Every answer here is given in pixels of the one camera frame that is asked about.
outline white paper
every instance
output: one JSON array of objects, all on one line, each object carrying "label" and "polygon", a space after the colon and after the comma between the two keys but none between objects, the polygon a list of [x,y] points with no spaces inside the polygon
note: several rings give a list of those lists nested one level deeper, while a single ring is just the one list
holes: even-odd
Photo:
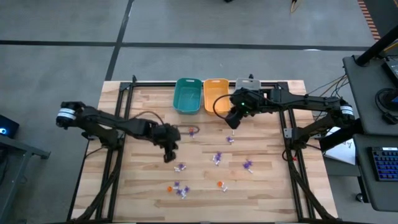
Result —
[{"label": "white paper", "polygon": [[[334,127],[329,130],[326,136],[331,135],[340,128]],[[355,144],[354,140],[350,139],[326,151],[325,156],[336,159],[341,162],[346,162],[355,165]]]}]

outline wooden table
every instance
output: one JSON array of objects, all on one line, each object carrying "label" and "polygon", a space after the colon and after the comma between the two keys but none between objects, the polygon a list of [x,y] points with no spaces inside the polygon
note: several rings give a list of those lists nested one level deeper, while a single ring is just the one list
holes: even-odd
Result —
[{"label": "wooden table", "polygon": [[[303,81],[288,83],[290,92],[305,93]],[[99,110],[114,113],[119,84],[104,83]],[[182,136],[177,159],[169,164],[163,162],[164,150],[158,146],[132,137],[126,139],[114,222],[297,221],[289,170],[281,156],[285,146],[279,115],[259,114],[242,119],[235,130],[235,142],[229,144],[226,136],[231,135],[231,130],[222,119],[207,115],[204,107],[194,116],[177,114],[172,106],[173,95],[171,87],[135,87],[130,117],[151,110],[167,123],[194,124],[201,130],[194,139]],[[310,111],[294,113],[297,126],[313,122]],[[142,117],[157,121],[151,114]],[[88,153],[99,147],[99,142],[91,142]],[[218,151],[223,155],[217,167],[211,160]],[[72,218],[82,214],[98,193],[105,157],[106,150],[102,150],[85,160]],[[321,152],[308,147],[303,150],[303,157],[311,190],[328,212],[337,217]],[[254,163],[253,174],[242,167],[246,159]],[[180,162],[187,169],[175,172],[174,167]],[[186,199],[167,191],[174,181],[191,188]],[[225,183],[227,192],[217,186],[218,181]],[[301,191],[300,197],[307,214]]]}]

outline small toy figure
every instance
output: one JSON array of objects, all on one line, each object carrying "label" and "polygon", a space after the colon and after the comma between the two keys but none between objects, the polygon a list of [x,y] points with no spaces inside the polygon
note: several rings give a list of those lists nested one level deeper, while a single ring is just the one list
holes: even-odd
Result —
[{"label": "small toy figure", "polygon": [[250,169],[250,167],[253,165],[252,161],[247,161],[243,164],[243,168],[245,168],[246,170],[248,170],[250,173],[253,173],[253,171]]},{"label": "small toy figure", "polygon": [[180,170],[185,170],[185,168],[187,168],[187,167],[184,164],[179,164],[178,165],[178,169],[180,169]]},{"label": "small toy figure", "polygon": [[189,187],[185,186],[185,188],[182,190],[182,194],[185,195],[186,193],[189,192],[189,190],[190,190]]},{"label": "small toy figure", "polygon": [[174,187],[173,187],[173,189],[174,189],[174,190],[177,190],[177,189],[179,189],[179,188],[180,188],[180,182],[178,182],[178,181],[174,182]]},{"label": "small toy figure", "polygon": [[188,133],[189,133],[189,136],[190,136],[191,138],[195,138],[195,137],[194,137],[195,132],[194,132],[194,130],[193,130],[192,127],[189,128]]},{"label": "small toy figure", "polygon": [[213,162],[215,162],[216,166],[221,162],[221,154],[222,152],[217,152],[217,154],[213,156]]},{"label": "small toy figure", "polygon": [[232,142],[234,142],[234,139],[228,136],[226,138],[226,141],[228,141],[230,144],[232,144]]},{"label": "small toy figure", "polygon": [[246,159],[246,163],[249,164],[249,166],[253,166],[253,161]]},{"label": "small toy figure", "polygon": [[224,182],[217,182],[218,187],[221,187],[221,189],[223,189],[223,192],[226,192],[228,190],[228,187],[224,186]]}]

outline gray floor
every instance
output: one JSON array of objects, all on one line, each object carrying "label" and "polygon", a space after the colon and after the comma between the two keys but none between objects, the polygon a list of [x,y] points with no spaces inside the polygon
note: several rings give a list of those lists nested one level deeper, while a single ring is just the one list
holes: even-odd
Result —
[{"label": "gray floor", "polygon": [[[135,0],[125,42],[369,46],[374,41],[356,0],[306,0],[289,14],[290,0]],[[116,41],[127,0],[2,0],[0,40]],[[86,141],[55,125],[61,101],[95,106],[112,47],[0,45],[0,114],[21,124],[18,140],[52,151],[32,159],[10,222],[61,222],[67,217]],[[307,90],[343,75],[349,51],[127,48],[112,80],[176,80],[253,73],[265,80],[305,80]],[[346,86],[340,91],[353,99]],[[356,179],[330,177],[340,218],[396,223],[398,213],[354,201]]]}]

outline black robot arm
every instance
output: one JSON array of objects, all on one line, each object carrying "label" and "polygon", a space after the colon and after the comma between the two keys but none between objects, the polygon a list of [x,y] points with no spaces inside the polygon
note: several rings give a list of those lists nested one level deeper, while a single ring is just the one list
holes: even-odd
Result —
[{"label": "black robot arm", "polygon": [[118,150],[121,147],[119,133],[123,131],[136,139],[152,142],[164,148],[164,162],[175,159],[176,141],[181,140],[180,132],[170,124],[158,124],[155,121],[141,118],[122,119],[109,113],[86,106],[82,102],[62,102],[57,116],[57,126],[61,128],[78,127],[85,132],[82,135],[97,136],[104,147]]},{"label": "black robot arm", "polygon": [[325,134],[334,126],[348,128],[354,123],[351,105],[342,98],[294,95],[283,89],[236,90],[229,98],[233,107],[224,118],[236,129],[243,117],[259,113],[273,113],[287,109],[326,111],[325,117],[304,128],[294,128],[285,133],[292,139],[292,149],[303,149],[311,136]]}]

